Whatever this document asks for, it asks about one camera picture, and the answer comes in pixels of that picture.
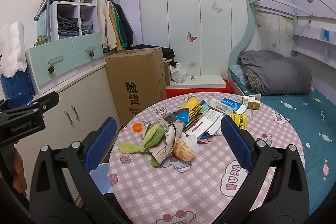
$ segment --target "orange bottle cap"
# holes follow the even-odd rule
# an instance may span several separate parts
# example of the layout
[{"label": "orange bottle cap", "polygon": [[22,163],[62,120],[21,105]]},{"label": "orange bottle cap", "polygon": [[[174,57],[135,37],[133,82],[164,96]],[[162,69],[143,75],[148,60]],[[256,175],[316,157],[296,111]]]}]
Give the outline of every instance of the orange bottle cap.
[{"label": "orange bottle cap", "polygon": [[142,130],[142,125],[139,122],[137,122],[132,126],[132,129],[135,132],[140,132]]}]

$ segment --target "blue plastic bucket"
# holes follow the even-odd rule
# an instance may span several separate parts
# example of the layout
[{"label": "blue plastic bucket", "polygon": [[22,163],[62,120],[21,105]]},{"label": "blue plastic bucket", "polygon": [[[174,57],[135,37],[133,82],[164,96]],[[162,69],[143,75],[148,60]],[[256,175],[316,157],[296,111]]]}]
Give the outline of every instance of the blue plastic bucket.
[{"label": "blue plastic bucket", "polygon": [[109,172],[109,165],[109,163],[100,164],[96,170],[92,170],[90,172],[92,180],[103,195],[106,193],[113,193],[112,186],[107,176]]}]

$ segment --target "blue bag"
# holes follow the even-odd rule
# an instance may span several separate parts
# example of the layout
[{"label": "blue bag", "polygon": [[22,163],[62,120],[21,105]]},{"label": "blue bag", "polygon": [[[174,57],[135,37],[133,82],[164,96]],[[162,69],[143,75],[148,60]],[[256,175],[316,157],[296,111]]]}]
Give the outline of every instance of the blue bag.
[{"label": "blue bag", "polygon": [[32,81],[28,68],[26,71],[17,71],[14,77],[6,78],[1,75],[1,85],[6,99],[15,97],[17,95],[28,93],[29,99],[27,102],[22,102],[21,106],[24,106],[31,102],[35,96]]}]

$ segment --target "plastic bag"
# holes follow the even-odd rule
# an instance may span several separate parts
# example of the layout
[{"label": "plastic bag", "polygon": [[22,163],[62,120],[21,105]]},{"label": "plastic bag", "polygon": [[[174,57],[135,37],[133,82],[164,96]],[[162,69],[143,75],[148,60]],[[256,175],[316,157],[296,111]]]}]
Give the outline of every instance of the plastic bag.
[{"label": "plastic bag", "polygon": [[176,63],[176,67],[170,66],[171,78],[176,83],[183,83],[188,76],[186,69],[180,63]]},{"label": "plastic bag", "polygon": [[18,21],[6,24],[0,29],[0,75],[14,77],[18,70],[26,68],[24,27]]},{"label": "plastic bag", "polygon": [[190,161],[196,157],[199,150],[196,136],[187,137],[185,133],[182,133],[173,149],[173,154],[181,160]]}]

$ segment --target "gray blanket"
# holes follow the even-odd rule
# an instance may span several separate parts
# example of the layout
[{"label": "gray blanket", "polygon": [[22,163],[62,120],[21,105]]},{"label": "gray blanket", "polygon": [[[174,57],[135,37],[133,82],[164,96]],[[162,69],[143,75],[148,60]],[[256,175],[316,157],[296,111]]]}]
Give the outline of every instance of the gray blanket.
[{"label": "gray blanket", "polygon": [[254,71],[263,95],[308,94],[311,71],[300,57],[284,57],[267,50],[242,52],[238,60]]}]

